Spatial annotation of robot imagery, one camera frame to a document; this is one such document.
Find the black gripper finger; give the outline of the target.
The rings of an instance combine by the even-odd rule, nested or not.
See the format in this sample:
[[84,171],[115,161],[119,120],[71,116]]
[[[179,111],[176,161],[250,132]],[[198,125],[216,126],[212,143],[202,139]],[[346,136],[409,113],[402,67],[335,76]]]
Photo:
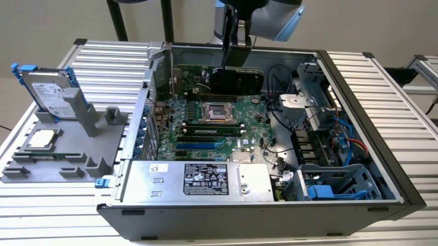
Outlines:
[[251,22],[247,20],[238,21],[238,47],[249,48],[251,47]]
[[250,55],[251,48],[238,47],[238,13],[232,6],[224,7],[223,23],[223,67],[242,67]]

